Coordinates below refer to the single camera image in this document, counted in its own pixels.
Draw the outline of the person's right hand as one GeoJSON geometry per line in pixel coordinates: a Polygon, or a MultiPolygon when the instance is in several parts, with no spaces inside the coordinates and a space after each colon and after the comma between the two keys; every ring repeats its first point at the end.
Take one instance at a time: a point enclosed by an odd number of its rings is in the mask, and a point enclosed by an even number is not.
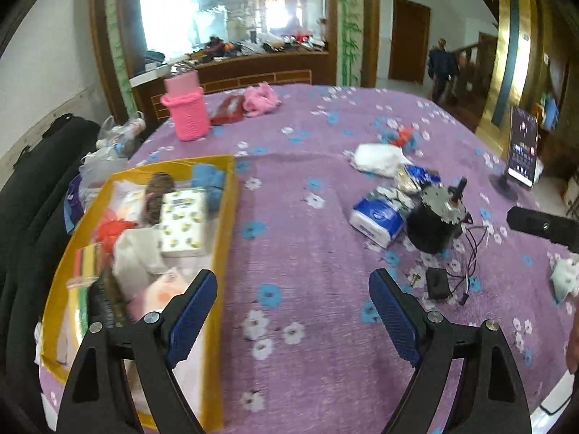
{"type": "Polygon", "coordinates": [[[575,374],[579,365],[579,322],[574,320],[565,352],[565,360],[568,371],[575,374]]]}

